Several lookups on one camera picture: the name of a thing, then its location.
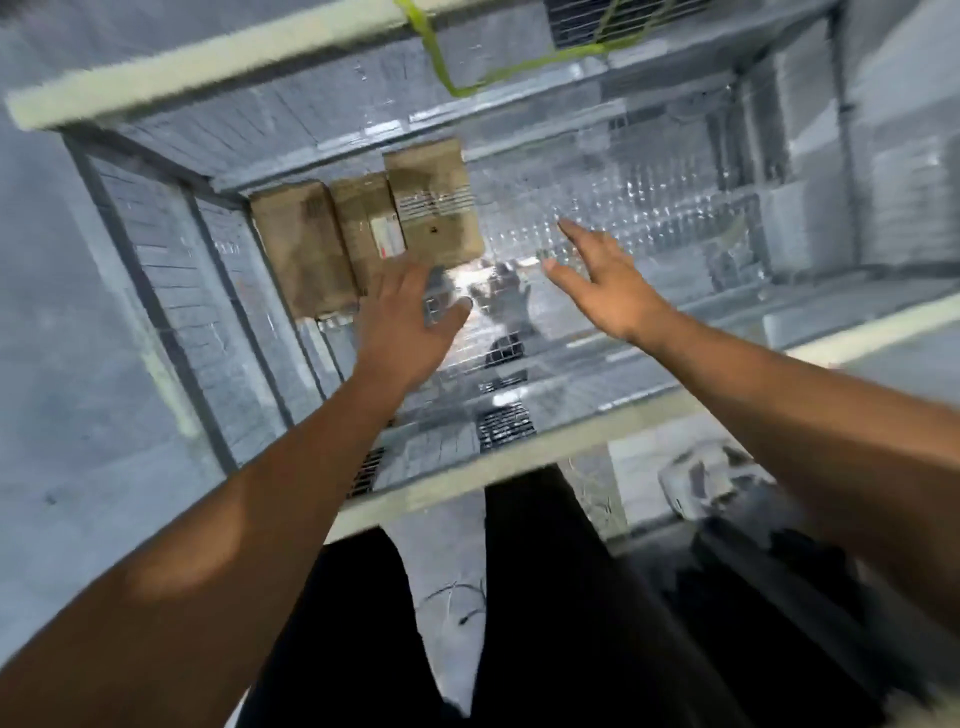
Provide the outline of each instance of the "left hand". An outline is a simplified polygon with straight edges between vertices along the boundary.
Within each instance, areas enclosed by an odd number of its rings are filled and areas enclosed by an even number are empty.
[[[467,322],[469,298],[451,306],[436,325],[423,320],[423,292],[430,268],[410,260],[388,260],[373,278],[357,315],[359,347],[354,372],[405,395],[423,384],[443,362],[453,337]]]

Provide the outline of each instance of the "label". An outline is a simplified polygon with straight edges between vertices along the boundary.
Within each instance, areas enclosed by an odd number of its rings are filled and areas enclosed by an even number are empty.
[[[447,195],[422,190],[408,197],[396,198],[396,211],[404,222],[437,215],[459,215],[475,205],[476,201],[469,186],[457,187]]]
[[[387,217],[374,217],[370,221],[370,229],[381,258],[400,255],[407,249],[396,213]]]

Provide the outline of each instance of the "right hand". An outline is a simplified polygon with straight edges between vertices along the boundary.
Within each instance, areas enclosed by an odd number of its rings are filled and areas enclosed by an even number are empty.
[[[654,290],[610,235],[562,219],[560,230],[576,246],[590,280],[548,258],[543,272],[593,324],[609,336],[645,348],[674,308]]]

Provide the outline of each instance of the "cable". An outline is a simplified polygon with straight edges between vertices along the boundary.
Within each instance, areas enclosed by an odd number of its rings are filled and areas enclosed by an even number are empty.
[[[578,45],[574,46],[573,48],[564,48],[561,51],[556,51],[554,53],[547,54],[546,56],[541,56],[538,59],[530,59],[529,61],[522,61],[520,63],[515,63],[514,65],[497,68],[485,74],[476,84],[457,86],[450,78],[450,72],[446,67],[444,53],[440,49],[440,43],[437,40],[437,34],[434,32],[433,26],[430,23],[430,19],[426,16],[426,13],[417,7],[417,4],[414,2],[414,0],[394,0],[394,2],[404,12],[404,14],[407,16],[407,22],[410,23],[410,26],[420,36],[420,40],[423,42],[423,50],[425,50],[427,55],[430,57],[430,62],[433,65],[434,73],[437,74],[437,79],[441,84],[444,85],[444,88],[446,88],[451,96],[458,99],[468,98],[480,89],[486,88],[490,84],[506,81],[518,73],[543,68],[545,65],[549,65],[550,63],[556,63],[559,61],[578,61],[579,59],[586,58],[587,56],[603,56],[611,53],[612,51],[619,51],[624,48],[629,48],[630,46],[635,45],[643,40],[647,34],[650,33],[650,31],[652,31],[660,22],[663,16],[673,10],[673,6],[677,4],[677,0],[664,0],[662,6],[660,6],[660,9],[650,15],[643,27],[636,33],[631,33],[615,40],[605,40],[603,42],[594,41],[586,45]],[[618,3],[619,0],[612,0],[611,8],[615,10]],[[609,13],[612,17],[611,8],[607,8],[607,13]],[[605,23],[601,28],[601,33],[604,29],[606,29],[607,23]]]

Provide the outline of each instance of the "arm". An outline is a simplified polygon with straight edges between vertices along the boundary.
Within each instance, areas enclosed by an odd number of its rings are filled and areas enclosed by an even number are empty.
[[[104,573],[0,672],[0,725],[221,728],[290,615],[374,438],[469,315],[423,323],[397,265],[358,319],[353,376],[317,412]]]
[[[837,543],[960,631],[960,413],[707,327],[613,238],[563,221],[591,280],[547,275],[606,333],[654,356]]]

